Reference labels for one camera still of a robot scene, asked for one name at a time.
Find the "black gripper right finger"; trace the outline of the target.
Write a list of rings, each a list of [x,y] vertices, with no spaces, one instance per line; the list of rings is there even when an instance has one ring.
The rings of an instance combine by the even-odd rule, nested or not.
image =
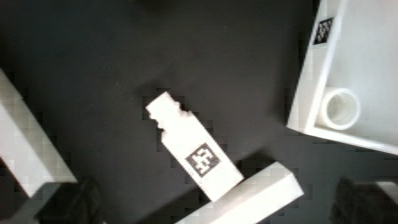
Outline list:
[[[398,184],[342,178],[331,209],[333,224],[398,224]]]

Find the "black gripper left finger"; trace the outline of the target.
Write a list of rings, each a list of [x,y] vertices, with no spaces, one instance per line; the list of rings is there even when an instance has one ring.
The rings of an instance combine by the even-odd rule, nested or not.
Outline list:
[[[107,224],[96,181],[47,183],[0,224]]]

